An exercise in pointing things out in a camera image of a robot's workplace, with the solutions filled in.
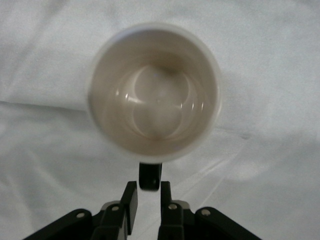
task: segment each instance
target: ceramic cup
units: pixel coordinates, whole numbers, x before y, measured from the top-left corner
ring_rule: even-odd
[[[177,159],[211,132],[221,109],[220,70],[193,34],[145,23],[113,36],[88,80],[88,111],[110,149],[146,164]]]

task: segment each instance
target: mug handle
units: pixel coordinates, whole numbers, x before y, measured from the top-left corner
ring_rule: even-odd
[[[145,191],[158,191],[161,182],[162,163],[139,164],[139,186]]]

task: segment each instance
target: fabric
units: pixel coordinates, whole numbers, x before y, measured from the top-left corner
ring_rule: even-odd
[[[89,121],[99,48],[144,22],[194,33],[223,75],[210,137],[163,165],[172,197],[218,209],[264,240],[320,238],[320,2],[0,2],[0,239],[20,240],[74,209],[119,200],[139,163]],[[156,240],[160,192],[138,191],[130,240]]]

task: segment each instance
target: wrinkled fabric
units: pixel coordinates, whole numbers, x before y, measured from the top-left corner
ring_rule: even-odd
[[[264,240],[320,239],[320,2],[0,1],[0,239],[119,200],[139,163],[112,153],[86,111],[93,57],[118,31],[164,22],[222,72],[209,138],[165,163],[172,197],[218,209]],[[156,240],[160,192],[138,191],[130,240]]]

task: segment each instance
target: silver screw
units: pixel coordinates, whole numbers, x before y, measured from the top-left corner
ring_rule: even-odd
[[[111,210],[112,210],[112,211],[118,211],[118,210],[119,210],[119,207],[118,207],[118,206],[114,206],[114,207],[111,208]]]
[[[175,210],[175,209],[177,209],[177,205],[171,203],[168,208],[169,208],[170,210]]]
[[[202,209],[201,214],[203,216],[210,216],[211,212],[208,209]]]
[[[84,212],[80,212],[76,215],[76,218],[77,219],[80,219],[80,218],[83,218],[85,216],[85,213]]]

